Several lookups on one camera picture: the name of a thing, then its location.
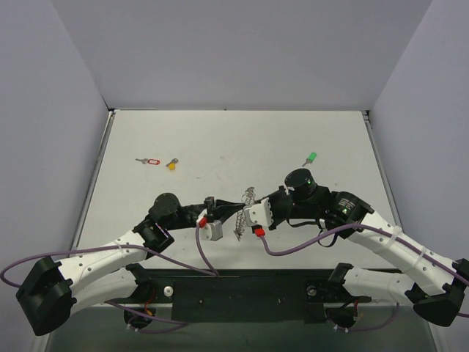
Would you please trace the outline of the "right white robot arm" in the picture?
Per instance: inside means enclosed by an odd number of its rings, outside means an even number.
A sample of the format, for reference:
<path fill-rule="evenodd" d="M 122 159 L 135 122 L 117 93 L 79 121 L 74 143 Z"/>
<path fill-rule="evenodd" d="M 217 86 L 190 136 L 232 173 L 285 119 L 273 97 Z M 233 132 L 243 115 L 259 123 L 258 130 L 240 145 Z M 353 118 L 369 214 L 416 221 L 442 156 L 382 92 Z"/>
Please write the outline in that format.
<path fill-rule="evenodd" d="M 322 230 L 319 239 L 349 240 L 399 270 L 390 274 L 340 264 L 327 283 L 332 298 L 351 295 L 393 301 L 442 327 L 460 316 L 468 288 L 467 259 L 452 260 L 427 249 L 356 195 L 317 185 L 307 169 L 290 172 L 285 184 L 267 198 L 271 230 L 291 220 L 296 227 L 316 225 Z"/>

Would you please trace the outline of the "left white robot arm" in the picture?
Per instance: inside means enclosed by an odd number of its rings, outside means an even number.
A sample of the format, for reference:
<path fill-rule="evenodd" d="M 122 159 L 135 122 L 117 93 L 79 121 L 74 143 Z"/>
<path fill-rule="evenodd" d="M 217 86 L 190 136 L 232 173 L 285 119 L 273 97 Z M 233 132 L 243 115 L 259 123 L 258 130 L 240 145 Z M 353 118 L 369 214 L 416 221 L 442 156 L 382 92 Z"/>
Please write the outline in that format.
<path fill-rule="evenodd" d="M 144 219 L 114 241 L 75 250 L 60 260 L 43 254 L 19 286 L 16 298 L 35 335 L 46 335 L 85 307 L 115 298 L 141 302 L 151 284 L 139 263 L 161 256 L 173 244 L 172 230 L 208 227 L 218 236 L 223 223 L 243 203 L 208 197 L 202 204 L 180 204 L 172 193 L 159 195 Z"/>

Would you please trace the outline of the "silver spiked keyring disc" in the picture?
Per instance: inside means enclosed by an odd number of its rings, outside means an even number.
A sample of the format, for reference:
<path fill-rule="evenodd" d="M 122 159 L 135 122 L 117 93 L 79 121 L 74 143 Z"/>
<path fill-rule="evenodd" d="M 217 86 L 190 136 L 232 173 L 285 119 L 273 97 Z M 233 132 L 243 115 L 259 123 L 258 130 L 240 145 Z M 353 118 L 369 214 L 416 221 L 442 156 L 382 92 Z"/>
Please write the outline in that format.
<path fill-rule="evenodd" d="M 252 205 L 255 202 L 256 199 L 256 194 L 255 194 L 255 188 L 253 186 L 248 187 L 245 191 L 244 194 L 241 197 L 241 201 L 244 203 L 244 205 Z M 236 215 L 236 221 L 235 221 L 235 227 L 234 227 L 234 234 L 236 236 L 236 239 L 240 241 L 243 233 L 245 232 L 245 228 L 247 227 L 246 225 L 246 220 L 245 220 L 245 214 L 243 210 L 239 210 Z"/>

